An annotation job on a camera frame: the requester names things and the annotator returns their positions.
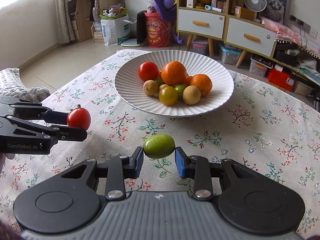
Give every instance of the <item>gray curtain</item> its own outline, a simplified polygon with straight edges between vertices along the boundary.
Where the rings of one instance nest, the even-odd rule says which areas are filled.
[[[70,16],[68,12],[68,0],[54,0],[57,11],[59,43],[69,43],[75,40]]]

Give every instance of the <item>purple hat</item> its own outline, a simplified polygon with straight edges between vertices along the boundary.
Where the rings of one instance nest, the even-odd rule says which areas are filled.
[[[177,19],[177,5],[174,0],[154,0],[155,9],[160,13],[161,18],[167,22],[174,22]]]

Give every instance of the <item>wooden cabinet leg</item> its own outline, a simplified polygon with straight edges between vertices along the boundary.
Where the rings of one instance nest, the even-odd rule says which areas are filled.
[[[239,67],[239,66],[241,65],[241,63],[242,63],[242,61],[243,61],[243,59],[244,59],[244,57],[245,57],[246,54],[247,54],[247,51],[246,51],[246,50],[243,50],[242,53],[241,53],[241,55],[240,55],[240,57],[239,57],[239,59],[238,59],[238,62],[237,62],[237,64],[236,64],[236,67]]]
[[[187,41],[187,50],[189,50],[191,47],[192,38],[193,38],[193,34],[190,34]]]
[[[211,38],[208,38],[209,43],[209,56],[213,57],[213,40]]]

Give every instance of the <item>red tomato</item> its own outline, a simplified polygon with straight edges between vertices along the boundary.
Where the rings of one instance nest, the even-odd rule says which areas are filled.
[[[83,107],[77,107],[73,109],[67,116],[67,125],[70,127],[77,127],[88,130],[90,124],[90,113]]]
[[[153,62],[142,63],[138,69],[139,78],[143,82],[156,79],[158,77],[158,74],[158,67]]]

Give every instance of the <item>fluted plate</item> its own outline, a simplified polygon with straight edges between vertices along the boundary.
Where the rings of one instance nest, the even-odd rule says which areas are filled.
[[[213,87],[211,92],[194,106],[178,102],[174,106],[163,105],[158,96],[147,96],[143,92],[143,81],[138,68],[143,62],[151,61],[161,69],[171,61],[181,62],[190,76],[206,74]],[[161,50],[135,57],[125,63],[115,77],[118,95],[129,105],[151,114],[188,117],[205,114],[222,106],[232,95],[234,83],[229,71],[217,61],[201,54],[182,50]]]

